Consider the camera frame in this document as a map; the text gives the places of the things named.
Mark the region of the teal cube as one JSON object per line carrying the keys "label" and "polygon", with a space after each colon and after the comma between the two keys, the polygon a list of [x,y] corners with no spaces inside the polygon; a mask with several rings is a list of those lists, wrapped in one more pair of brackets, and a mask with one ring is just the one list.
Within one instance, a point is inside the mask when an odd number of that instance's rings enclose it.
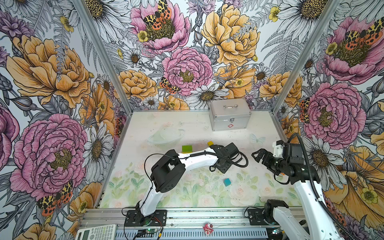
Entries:
{"label": "teal cube", "polygon": [[231,185],[232,182],[231,182],[230,179],[224,179],[223,183],[224,183],[224,185],[225,185],[226,187],[228,187],[228,186]]}

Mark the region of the green rectangular block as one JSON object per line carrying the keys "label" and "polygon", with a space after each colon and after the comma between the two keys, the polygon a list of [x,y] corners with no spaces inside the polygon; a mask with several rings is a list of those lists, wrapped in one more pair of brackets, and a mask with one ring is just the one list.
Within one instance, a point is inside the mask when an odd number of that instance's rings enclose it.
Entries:
{"label": "green rectangular block", "polygon": [[192,145],[182,146],[182,153],[183,154],[192,153],[192,152],[193,152],[193,146]]}

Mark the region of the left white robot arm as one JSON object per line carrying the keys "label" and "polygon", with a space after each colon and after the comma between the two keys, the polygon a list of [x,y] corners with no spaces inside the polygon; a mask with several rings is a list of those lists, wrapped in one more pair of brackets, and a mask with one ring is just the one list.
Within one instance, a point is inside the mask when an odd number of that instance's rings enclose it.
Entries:
{"label": "left white robot arm", "polygon": [[186,154],[169,150],[159,155],[161,158],[152,166],[151,173],[145,172],[150,185],[145,197],[135,206],[140,218],[152,216],[163,195],[174,189],[186,172],[208,167],[211,172],[218,170],[224,174],[232,166],[246,168],[249,165],[248,158],[233,143],[225,147],[211,145]]}

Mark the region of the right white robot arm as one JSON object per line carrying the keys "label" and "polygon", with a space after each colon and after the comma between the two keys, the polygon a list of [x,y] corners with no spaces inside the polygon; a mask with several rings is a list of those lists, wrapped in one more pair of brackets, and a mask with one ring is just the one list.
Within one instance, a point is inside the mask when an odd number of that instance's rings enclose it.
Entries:
{"label": "right white robot arm", "polygon": [[341,240],[339,229],[344,224],[337,220],[326,205],[320,178],[309,163],[304,143],[292,144],[277,141],[274,151],[260,149],[252,153],[258,163],[274,176],[284,174],[287,184],[293,186],[303,208],[308,229],[295,219],[283,200],[267,200],[263,211],[249,213],[251,219],[262,217],[268,224],[277,224],[290,240]]}

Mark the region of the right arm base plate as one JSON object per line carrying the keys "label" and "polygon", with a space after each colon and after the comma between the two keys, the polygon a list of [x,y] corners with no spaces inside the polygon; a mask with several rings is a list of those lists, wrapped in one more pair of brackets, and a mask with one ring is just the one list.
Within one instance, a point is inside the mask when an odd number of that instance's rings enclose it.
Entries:
{"label": "right arm base plate", "polygon": [[268,222],[264,218],[264,210],[259,208],[249,208],[245,211],[245,217],[251,226],[279,226],[277,222]]}

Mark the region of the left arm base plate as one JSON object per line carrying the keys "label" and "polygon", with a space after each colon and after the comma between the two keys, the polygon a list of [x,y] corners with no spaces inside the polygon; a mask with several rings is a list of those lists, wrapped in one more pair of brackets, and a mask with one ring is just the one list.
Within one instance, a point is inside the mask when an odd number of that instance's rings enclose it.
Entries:
{"label": "left arm base plate", "polygon": [[139,210],[129,210],[126,215],[125,227],[164,227],[167,221],[167,210],[156,210],[144,217]]}

